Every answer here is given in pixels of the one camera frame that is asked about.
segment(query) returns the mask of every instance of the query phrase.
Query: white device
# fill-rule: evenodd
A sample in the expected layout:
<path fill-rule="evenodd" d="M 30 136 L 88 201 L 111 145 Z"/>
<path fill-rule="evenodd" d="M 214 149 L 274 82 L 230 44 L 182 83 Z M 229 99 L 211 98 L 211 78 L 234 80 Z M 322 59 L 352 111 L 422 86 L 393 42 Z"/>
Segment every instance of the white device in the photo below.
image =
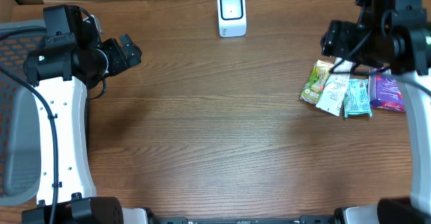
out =
<path fill-rule="evenodd" d="M 48 102 L 57 125 L 59 154 L 58 203 L 71 200 L 73 193 L 81 193 L 82 198 L 95 197 L 96 187 L 90 174 L 87 159 L 86 133 L 84 128 L 84 108 L 87 87 L 76 77 L 63 81 L 62 77 L 45 79 L 35 87 Z M 37 203 L 53 203 L 53 137 L 51 125 L 42 102 L 34 96 L 39 115 L 41 173 Z M 123 208 L 123 224 L 147 224 L 147 214 L 143 209 Z"/>
<path fill-rule="evenodd" d="M 431 89 L 431 69 L 428 75 L 419 76 L 409 72 L 404 76 Z M 431 215 L 431 98 L 422 90 L 397 81 L 403 96 L 405 113 L 409 127 L 413 179 L 411 181 L 411 205 Z M 377 204 L 363 207 L 350 207 L 344 211 L 346 224 L 379 224 Z"/>
<path fill-rule="evenodd" d="M 247 31 L 245 0 L 217 0 L 221 37 L 244 36 Z"/>

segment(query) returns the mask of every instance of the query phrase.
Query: wooden table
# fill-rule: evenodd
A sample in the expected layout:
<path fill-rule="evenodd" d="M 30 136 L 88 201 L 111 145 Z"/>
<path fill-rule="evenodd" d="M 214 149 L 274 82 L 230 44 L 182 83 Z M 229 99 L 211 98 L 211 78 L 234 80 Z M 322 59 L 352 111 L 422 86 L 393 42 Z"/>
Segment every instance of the wooden table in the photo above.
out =
<path fill-rule="evenodd" d="M 128 33 L 143 51 L 91 103 L 98 195 L 192 218 L 331 214 L 408 195 L 404 114 L 343 119 L 298 99 L 329 22 L 357 20 L 353 1 L 247 0 L 246 36 L 227 39 L 216 0 L 83 5 L 104 39 Z M 13 20 L 42 18 L 42 7 L 15 7 Z M 0 223 L 34 203 L 0 208 Z"/>

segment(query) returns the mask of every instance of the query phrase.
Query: snack package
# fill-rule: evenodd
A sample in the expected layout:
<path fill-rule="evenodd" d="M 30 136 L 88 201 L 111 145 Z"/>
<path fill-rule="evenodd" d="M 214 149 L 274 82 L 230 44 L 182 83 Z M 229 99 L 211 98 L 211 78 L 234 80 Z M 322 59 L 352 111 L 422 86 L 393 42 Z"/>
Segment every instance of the snack package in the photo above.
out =
<path fill-rule="evenodd" d="M 329 70 L 334 64 L 318 60 L 310 74 L 310 79 L 301 92 L 300 99 L 311 104 L 317 104 L 322 94 L 325 82 L 329 76 Z"/>
<path fill-rule="evenodd" d="M 391 70 L 388 69 L 385 73 L 391 73 Z M 372 107 L 405 112 L 403 98 L 395 79 L 387 79 L 379 75 L 370 76 L 368 92 Z"/>
<path fill-rule="evenodd" d="M 344 97 L 344 117 L 369 114 L 372 116 L 370 96 L 367 90 L 368 79 L 350 79 Z"/>
<path fill-rule="evenodd" d="M 335 64 L 338 64 L 342 59 L 338 58 Z M 338 66 L 335 72 L 348 72 L 353 67 L 353 63 L 344 61 Z M 332 74 L 326 80 L 325 88 L 317 103 L 316 107 L 339 116 L 341 106 L 343 105 L 344 95 L 349 87 L 349 74 Z"/>

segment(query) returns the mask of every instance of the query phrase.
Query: black cable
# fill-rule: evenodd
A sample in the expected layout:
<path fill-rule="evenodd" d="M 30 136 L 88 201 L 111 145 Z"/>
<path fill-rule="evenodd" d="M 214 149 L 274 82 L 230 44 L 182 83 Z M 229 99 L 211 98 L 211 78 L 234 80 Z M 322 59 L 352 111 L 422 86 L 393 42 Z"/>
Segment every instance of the black cable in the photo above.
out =
<path fill-rule="evenodd" d="M 351 69 L 350 72 L 354 73 L 356 71 L 356 69 L 359 67 L 359 63 L 356 63 Z"/>
<path fill-rule="evenodd" d="M 383 68 L 381 68 L 381 69 L 379 69 L 379 70 L 377 70 L 377 71 L 374 71 L 374 72 L 371 72 L 370 73 L 370 75 L 371 76 L 373 76 L 373 75 L 377 75 L 377 74 L 379 74 L 379 73 L 384 73 L 385 71 L 387 71 L 389 69 L 389 67 L 383 67 Z"/>
<path fill-rule="evenodd" d="M 24 32 L 41 32 L 46 31 L 46 28 L 42 27 L 31 27 L 31 28 L 25 28 L 25 29 L 19 29 L 12 32 L 8 32 L 6 34 L 3 34 L 0 36 L 0 41 L 6 39 L 9 36 L 21 34 Z M 0 66 L 0 72 L 14 80 L 15 82 L 19 83 L 26 89 L 30 90 L 39 100 L 42 102 L 42 105 L 45 107 L 46 113 L 48 113 L 48 119 L 49 123 L 51 124 L 51 133 L 53 135 L 53 159 L 54 159 L 54 183 L 53 183 L 53 204 L 51 208 L 51 215 L 49 217 L 49 223 L 54 224 L 55 222 L 55 211 L 57 209 L 57 201 L 58 201 L 58 195 L 59 195 L 59 150 L 58 150 L 58 140 L 57 140 L 57 130 L 55 128 L 55 121 L 54 119 L 57 116 L 53 115 L 53 112 L 51 111 L 51 108 L 49 107 L 46 100 L 40 95 L 37 90 L 35 90 L 31 85 L 26 83 L 24 80 L 20 79 L 19 77 L 9 73 L 6 69 L 4 69 L 2 66 Z"/>
<path fill-rule="evenodd" d="M 45 31 L 46 31 L 46 28 L 43 28 L 40 26 L 32 26 L 29 28 L 22 28 L 22 29 L 14 30 L 12 32 L 6 32 L 5 34 L 0 36 L 0 41 L 4 40 L 10 36 L 16 35 L 16 34 L 21 34 L 21 33 L 25 33 L 25 32 L 45 32 Z"/>
<path fill-rule="evenodd" d="M 387 19 L 387 17 L 388 17 L 391 13 L 395 13 L 395 15 L 397 15 L 397 14 L 398 14 L 398 12 L 396 12 L 396 11 L 395 11 L 395 10 L 393 10 L 393 9 L 388 9 L 388 10 L 386 10 L 385 12 L 383 12 L 382 20 L 381 20 L 381 22 L 380 22 L 380 30 L 381 30 L 381 33 L 382 33 L 383 37 L 387 37 L 387 36 L 388 36 L 388 35 L 386 34 L 385 24 L 386 24 L 386 19 Z"/>
<path fill-rule="evenodd" d="M 365 5 L 362 6 L 361 14 L 359 15 L 358 21 L 356 22 L 356 25 L 358 25 L 358 27 L 362 25 L 362 18 L 364 17 L 364 14 L 365 14 Z"/>
<path fill-rule="evenodd" d="M 378 71 L 373 71 L 373 72 L 369 72 L 369 71 L 344 71 L 344 72 L 334 72 L 332 74 L 351 74 L 351 75 L 355 75 L 355 76 L 361 76 L 361 77 L 369 77 L 369 76 L 375 76 L 375 75 L 380 75 L 382 74 L 383 71 L 386 71 L 388 68 L 385 67 L 383 69 L 379 69 Z"/>
<path fill-rule="evenodd" d="M 102 79 L 102 83 L 103 83 L 102 92 L 100 92 L 100 94 L 99 94 L 98 96 L 93 97 L 93 98 L 91 98 L 91 99 L 87 99 L 87 100 L 95 100 L 95 99 L 98 99 L 98 98 L 102 97 L 102 96 L 106 93 L 106 79 L 105 79 L 105 78 L 103 78 L 103 79 Z"/>
<path fill-rule="evenodd" d="M 88 13 L 88 11 L 84 8 L 80 8 L 79 9 L 80 12 L 84 13 L 84 15 L 86 15 L 88 17 L 88 19 L 90 19 L 92 16 L 90 15 L 90 13 Z"/>
<path fill-rule="evenodd" d="M 353 48 L 353 50 L 351 50 L 349 52 L 349 54 L 342 59 L 339 63 L 337 63 L 336 65 L 334 65 L 334 67 L 332 67 L 329 70 L 329 73 L 334 73 L 334 70 L 340 66 L 344 61 L 346 61 L 347 59 L 349 59 L 353 54 L 355 54 L 359 49 L 361 49 L 361 47 L 364 45 L 364 43 L 369 39 L 369 37 L 371 36 L 371 32 L 367 33 L 367 35 L 365 35 L 365 37 L 358 43 L 358 45 L 355 46 L 355 48 Z"/>

